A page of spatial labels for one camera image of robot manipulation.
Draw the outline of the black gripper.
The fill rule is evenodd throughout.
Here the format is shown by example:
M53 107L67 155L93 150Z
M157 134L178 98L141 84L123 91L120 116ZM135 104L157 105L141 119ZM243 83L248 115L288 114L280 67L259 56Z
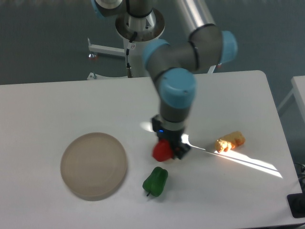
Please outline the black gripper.
M159 140L167 140L173 149L174 159L181 160L191 149L188 144L182 143L182 135L185 130L184 121L173 123L166 121L160 114L151 119L152 129Z

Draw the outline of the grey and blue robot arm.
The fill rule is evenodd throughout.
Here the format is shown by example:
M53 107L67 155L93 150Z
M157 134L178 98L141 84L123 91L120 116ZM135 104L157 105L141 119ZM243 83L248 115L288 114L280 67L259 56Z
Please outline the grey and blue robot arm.
M90 45L90 51L124 57L127 76L148 76L157 91L159 113L151 120L158 138L153 158L183 158L191 148L182 136L196 94L193 73L232 61L238 50L234 35L215 25L203 0L174 2L187 35L177 46L161 39L165 21L151 0L93 0L91 5L99 18L116 17L123 48Z

